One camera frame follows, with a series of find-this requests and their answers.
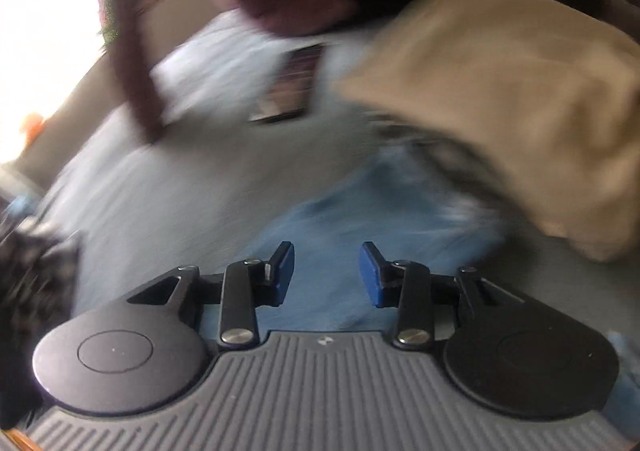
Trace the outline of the blue denim jeans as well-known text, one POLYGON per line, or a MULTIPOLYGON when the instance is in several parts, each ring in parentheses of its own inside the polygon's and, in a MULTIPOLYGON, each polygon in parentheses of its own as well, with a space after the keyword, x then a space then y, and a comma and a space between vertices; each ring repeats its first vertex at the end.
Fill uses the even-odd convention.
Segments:
MULTIPOLYGON (((380 331, 397 310, 378 309, 358 256, 372 242, 388 260, 454 275, 506 239, 499 217, 454 191, 406 148, 386 148, 336 189, 274 220, 250 244, 265 256, 282 241, 296 252, 284 304, 261 307, 262 333, 380 331)), ((600 410, 628 437, 639 434, 639 350, 534 298, 491 309, 453 330, 439 313, 432 346, 450 381, 474 401, 520 419, 565 419, 600 410)))

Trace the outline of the black patterned garment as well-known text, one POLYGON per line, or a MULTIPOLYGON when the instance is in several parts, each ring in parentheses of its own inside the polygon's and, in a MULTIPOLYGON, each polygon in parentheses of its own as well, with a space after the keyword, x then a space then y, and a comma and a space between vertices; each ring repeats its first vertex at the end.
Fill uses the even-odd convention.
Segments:
POLYGON ((37 217, 1 216, 1 427, 41 405, 32 353, 44 335, 70 319, 80 268, 81 235, 37 217))

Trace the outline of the beige fabric storage bag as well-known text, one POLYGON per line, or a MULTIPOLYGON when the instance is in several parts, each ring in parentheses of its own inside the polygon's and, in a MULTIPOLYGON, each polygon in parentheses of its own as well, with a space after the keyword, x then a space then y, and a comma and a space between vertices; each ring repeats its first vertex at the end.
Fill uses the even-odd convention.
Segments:
POLYGON ((416 0, 338 83, 460 143, 545 234, 593 260, 639 244, 639 47, 553 0, 416 0))

